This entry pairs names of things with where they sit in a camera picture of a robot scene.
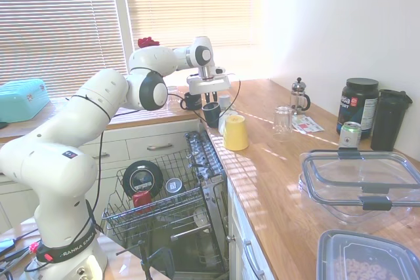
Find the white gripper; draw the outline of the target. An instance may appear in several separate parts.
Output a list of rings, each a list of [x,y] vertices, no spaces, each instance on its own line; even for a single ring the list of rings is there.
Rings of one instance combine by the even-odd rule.
[[[227,75],[216,76],[212,79],[202,79],[200,76],[189,76],[186,79],[190,94],[205,94],[207,103],[211,102],[210,93],[212,93],[213,101],[218,101],[218,91],[228,90],[231,87],[230,80]]]

